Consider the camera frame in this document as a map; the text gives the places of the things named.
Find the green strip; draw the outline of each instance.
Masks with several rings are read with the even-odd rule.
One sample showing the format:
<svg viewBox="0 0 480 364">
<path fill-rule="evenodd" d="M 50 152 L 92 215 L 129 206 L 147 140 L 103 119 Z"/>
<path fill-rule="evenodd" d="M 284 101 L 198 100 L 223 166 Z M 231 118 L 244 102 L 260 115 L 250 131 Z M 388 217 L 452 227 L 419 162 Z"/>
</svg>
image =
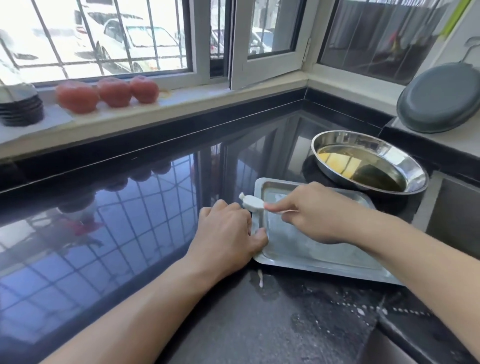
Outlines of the green strip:
<svg viewBox="0 0 480 364">
<path fill-rule="evenodd" d="M 441 36 L 444 36 L 446 38 L 450 35 L 453 28 L 455 28 L 455 25 L 457 24 L 458 20 L 462 16 L 463 12 L 467 8 L 468 4 L 470 4 L 470 0 L 460 0 L 460 2 L 456 6 L 453 14 L 450 16 L 450 19 L 448 19 L 444 28 L 440 32 Z"/>
</svg>

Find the metal bowl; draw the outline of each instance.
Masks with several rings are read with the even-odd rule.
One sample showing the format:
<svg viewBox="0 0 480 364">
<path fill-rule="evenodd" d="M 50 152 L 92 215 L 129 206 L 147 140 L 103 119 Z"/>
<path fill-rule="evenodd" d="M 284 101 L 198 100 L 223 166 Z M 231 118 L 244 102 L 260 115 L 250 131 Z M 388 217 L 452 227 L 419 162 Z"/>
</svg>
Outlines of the metal bowl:
<svg viewBox="0 0 480 364">
<path fill-rule="evenodd" d="M 375 194 L 424 191 L 428 174 L 404 151 L 370 135 L 333 130 L 312 139 L 320 170 L 334 182 Z"/>
</svg>

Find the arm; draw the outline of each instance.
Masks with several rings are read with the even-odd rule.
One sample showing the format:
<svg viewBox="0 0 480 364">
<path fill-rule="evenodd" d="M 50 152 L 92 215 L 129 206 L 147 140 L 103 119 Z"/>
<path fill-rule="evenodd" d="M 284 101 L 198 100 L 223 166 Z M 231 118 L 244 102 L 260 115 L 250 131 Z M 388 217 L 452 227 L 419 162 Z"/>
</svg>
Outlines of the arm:
<svg viewBox="0 0 480 364">
<path fill-rule="evenodd" d="M 480 359 L 480 261 L 316 182 L 265 208 L 294 210 L 282 219 L 316 241 L 346 241 L 373 255 Z"/>
<path fill-rule="evenodd" d="M 151 364 L 198 301 L 267 244 L 239 204 L 204 207 L 186 256 L 72 338 L 42 364 Z"/>
</svg>

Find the stack of black bowls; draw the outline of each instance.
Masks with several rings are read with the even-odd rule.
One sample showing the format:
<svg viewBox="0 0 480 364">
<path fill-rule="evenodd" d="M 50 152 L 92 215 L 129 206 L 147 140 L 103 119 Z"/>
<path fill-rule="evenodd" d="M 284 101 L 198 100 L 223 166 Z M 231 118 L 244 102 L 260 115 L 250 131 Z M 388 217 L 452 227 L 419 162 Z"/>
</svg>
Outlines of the stack of black bowls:
<svg viewBox="0 0 480 364">
<path fill-rule="evenodd" d="M 27 126 L 44 118 L 43 103 L 32 85 L 0 85 L 0 122 Z"/>
</svg>

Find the sink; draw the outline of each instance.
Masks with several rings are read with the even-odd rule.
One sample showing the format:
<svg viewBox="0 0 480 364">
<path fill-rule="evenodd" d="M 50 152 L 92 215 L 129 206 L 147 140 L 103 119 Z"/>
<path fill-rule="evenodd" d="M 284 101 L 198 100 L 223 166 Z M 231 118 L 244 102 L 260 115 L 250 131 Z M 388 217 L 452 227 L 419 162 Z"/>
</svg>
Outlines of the sink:
<svg viewBox="0 0 480 364">
<path fill-rule="evenodd" d="M 375 329 L 365 345 L 359 364 L 416 364 L 402 349 L 379 329 Z"/>
<path fill-rule="evenodd" d="M 480 189 L 434 172 L 412 225 L 480 259 Z"/>
</svg>

